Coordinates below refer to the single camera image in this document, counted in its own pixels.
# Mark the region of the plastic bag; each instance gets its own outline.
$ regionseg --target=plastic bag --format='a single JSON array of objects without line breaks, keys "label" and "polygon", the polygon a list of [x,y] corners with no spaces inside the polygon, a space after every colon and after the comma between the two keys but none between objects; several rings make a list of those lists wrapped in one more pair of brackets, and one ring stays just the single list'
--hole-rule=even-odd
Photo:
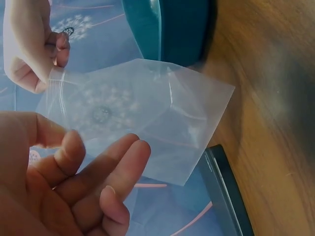
[{"label": "plastic bag", "polygon": [[143,175],[184,185],[233,90],[175,64],[135,59],[88,74],[52,71],[37,111],[78,130],[91,156],[137,134],[152,149]]}]

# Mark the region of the pink line pattern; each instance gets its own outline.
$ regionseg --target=pink line pattern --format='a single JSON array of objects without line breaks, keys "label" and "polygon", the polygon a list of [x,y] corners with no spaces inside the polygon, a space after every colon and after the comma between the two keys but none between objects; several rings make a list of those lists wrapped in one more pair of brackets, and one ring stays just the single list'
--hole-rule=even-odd
[{"label": "pink line pattern", "polygon": [[[153,184],[153,183],[137,183],[134,187],[136,188],[165,188],[167,187],[167,184]],[[188,224],[186,224],[184,227],[182,227],[177,232],[173,233],[171,236],[177,236],[181,232],[183,232],[188,227],[192,226],[194,223],[196,223],[210,208],[213,206],[212,202],[209,202],[209,204],[206,205],[206,207]]]},{"label": "pink line pattern", "polygon": [[66,6],[66,5],[56,5],[56,6],[57,6],[57,7],[64,7],[64,8],[72,8],[72,9],[97,9],[97,8],[112,7],[112,6],[114,6],[114,5],[91,6],[91,7]]},{"label": "pink line pattern", "polygon": [[115,19],[117,19],[117,18],[119,18],[119,17],[122,17],[122,16],[124,16],[124,15],[125,15],[125,14],[121,14],[121,15],[115,16],[115,17],[110,18],[110,19],[108,19],[108,20],[106,20],[106,21],[102,21],[102,22],[99,22],[99,23],[97,23],[97,24],[95,24],[95,25],[91,25],[91,27],[94,27],[94,26],[98,26],[98,25],[100,25],[100,24],[107,23],[107,22],[109,22],[109,21],[115,20]]},{"label": "pink line pattern", "polygon": [[2,89],[2,90],[0,91],[0,93],[3,93],[3,92],[6,91],[7,89],[8,89],[8,87]]},{"label": "pink line pattern", "polygon": [[187,229],[188,227],[196,223],[196,221],[199,220],[212,206],[213,206],[212,202],[209,202],[209,204],[206,205],[206,207],[192,221],[190,221],[188,224],[186,224],[177,232],[173,233],[171,236],[178,235],[179,233],[181,233],[182,231],[184,231],[185,229]]}]

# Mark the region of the fingernail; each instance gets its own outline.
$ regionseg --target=fingernail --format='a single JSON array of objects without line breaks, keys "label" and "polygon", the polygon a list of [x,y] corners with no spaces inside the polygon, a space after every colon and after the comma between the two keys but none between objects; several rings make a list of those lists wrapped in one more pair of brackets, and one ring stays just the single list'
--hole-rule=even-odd
[{"label": "fingernail", "polygon": [[114,188],[113,188],[112,186],[107,185],[107,186],[105,187],[105,189],[111,189],[111,191],[116,195],[116,191],[114,190]]}]

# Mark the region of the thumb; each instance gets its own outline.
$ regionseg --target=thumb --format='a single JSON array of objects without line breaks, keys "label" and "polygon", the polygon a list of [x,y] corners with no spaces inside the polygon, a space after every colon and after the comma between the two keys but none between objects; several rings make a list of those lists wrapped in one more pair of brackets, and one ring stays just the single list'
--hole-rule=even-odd
[{"label": "thumb", "polygon": [[32,69],[40,81],[45,84],[48,82],[54,63],[47,54],[45,47],[38,47],[36,50],[24,52],[23,61]]}]

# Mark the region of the finger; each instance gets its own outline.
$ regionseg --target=finger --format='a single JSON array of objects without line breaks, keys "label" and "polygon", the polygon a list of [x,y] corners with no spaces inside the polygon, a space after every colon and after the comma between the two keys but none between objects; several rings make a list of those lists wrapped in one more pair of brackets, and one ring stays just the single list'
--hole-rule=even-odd
[{"label": "finger", "polygon": [[65,135],[56,123],[26,112],[0,112],[0,130],[0,179],[16,188],[25,185],[30,147],[59,146]]},{"label": "finger", "polygon": [[40,93],[45,91],[47,85],[39,80],[32,69],[21,59],[15,58],[8,77],[20,87]]},{"label": "finger", "polygon": [[68,64],[69,55],[70,55],[69,49],[63,49],[57,52],[56,65],[59,67],[65,67]]},{"label": "finger", "polygon": [[49,55],[50,59],[54,59],[57,56],[57,48],[55,45],[52,44],[46,44],[45,50],[47,55]]},{"label": "finger", "polygon": [[63,138],[61,148],[54,154],[34,163],[37,171],[53,188],[75,175],[85,157],[83,141],[76,131],[69,131]]},{"label": "finger", "polygon": [[139,140],[139,138],[134,134],[128,134],[122,137],[120,140],[113,143],[105,152],[100,154],[79,174],[58,185],[55,191],[64,201],[72,206],[106,179],[115,169],[130,146],[137,140]]},{"label": "finger", "polygon": [[140,140],[134,142],[125,153],[116,169],[109,175],[112,176],[112,174],[114,174],[114,180],[106,180],[105,185],[100,185],[95,192],[81,199],[72,207],[72,213],[82,231],[86,232],[94,228],[102,220],[103,212],[99,207],[99,199],[103,188],[107,185],[112,186],[111,184],[114,184],[115,186],[112,187],[115,189],[117,197],[120,201],[123,201],[139,180],[149,155],[150,147],[146,142]]},{"label": "finger", "polygon": [[85,236],[109,236],[107,232],[103,230],[101,226],[92,229],[90,232],[85,234]]},{"label": "finger", "polygon": [[32,69],[33,73],[43,83],[47,83],[51,70],[54,68],[53,61],[46,54],[45,46],[39,46],[35,50],[27,51],[22,58]]},{"label": "finger", "polygon": [[58,33],[56,47],[58,50],[70,49],[69,35],[66,33]]},{"label": "finger", "polygon": [[68,63],[70,54],[70,43],[68,34],[66,33],[58,34],[56,47],[58,49],[56,64],[59,67],[65,67]]},{"label": "finger", "polygon": [[99,205],[104,213],[102,227],[110,236],[124,236],[129,227],[127,207],[116,196],[111,186],[106,186],[100,195]]},{"label": "finger", "polygon": [[123,157],[104,183],[105,186],[112,186],[122,201],[140,179],[151,155],[151,148],[147,142],[139,140],[133,146],[134,149]]}]

